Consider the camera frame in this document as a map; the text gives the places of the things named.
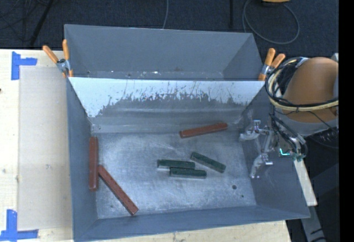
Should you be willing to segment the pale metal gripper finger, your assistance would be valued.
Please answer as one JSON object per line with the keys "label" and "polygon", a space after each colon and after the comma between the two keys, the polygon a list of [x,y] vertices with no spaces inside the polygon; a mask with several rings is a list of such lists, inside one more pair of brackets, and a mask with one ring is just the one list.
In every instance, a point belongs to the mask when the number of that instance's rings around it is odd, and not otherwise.
{"label": "pale metal gripper finger", "polygon": [[240,133],[239,140],[241,142],[255,140],[261,133],[261,121],[253,120],[245,129],[243,133]]}
{"label": "pale metal gripper finger", "polygon": [[257,177],[257,172],[262,166],[272,166],[273,161],[269,159],[269,155],[267,153],[259,154],[253,161],[251,170],[249,172],[249,177],[251,179],[255,179]]}

